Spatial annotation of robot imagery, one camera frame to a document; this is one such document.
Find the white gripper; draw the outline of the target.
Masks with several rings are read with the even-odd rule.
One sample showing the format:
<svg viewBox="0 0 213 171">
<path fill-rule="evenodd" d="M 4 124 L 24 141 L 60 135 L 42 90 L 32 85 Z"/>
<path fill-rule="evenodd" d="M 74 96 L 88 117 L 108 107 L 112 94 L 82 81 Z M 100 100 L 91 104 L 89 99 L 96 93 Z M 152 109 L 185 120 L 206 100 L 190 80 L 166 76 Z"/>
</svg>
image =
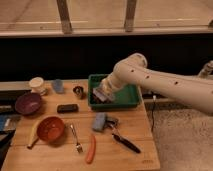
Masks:
<svg viewBox="0 0 213 171">
<path fill-rule="evenodd" d="M 106 94 L 111 94 L 120 90 L 119 79 L 114 74 L 109 74 L 101 81 L 101 89 Z"/>
</svg>

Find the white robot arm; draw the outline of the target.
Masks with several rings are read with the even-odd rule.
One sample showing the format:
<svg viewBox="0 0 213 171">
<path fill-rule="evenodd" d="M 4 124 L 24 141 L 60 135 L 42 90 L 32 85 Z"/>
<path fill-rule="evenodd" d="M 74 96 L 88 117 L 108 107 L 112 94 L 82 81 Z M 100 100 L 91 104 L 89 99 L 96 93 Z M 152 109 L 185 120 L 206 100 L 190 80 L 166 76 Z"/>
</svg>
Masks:
<svg viewBox="0 0 213 171">
<path fill-rule="evenodd" d="M 113 72 L 101 81 L 102 90 L 111 94 L 127 84 L 174 99 L 190 108 L 213 115 L 213 80 L 147 69 L 147 60 L 134 53 L 117 62 Z"/>
</svg>

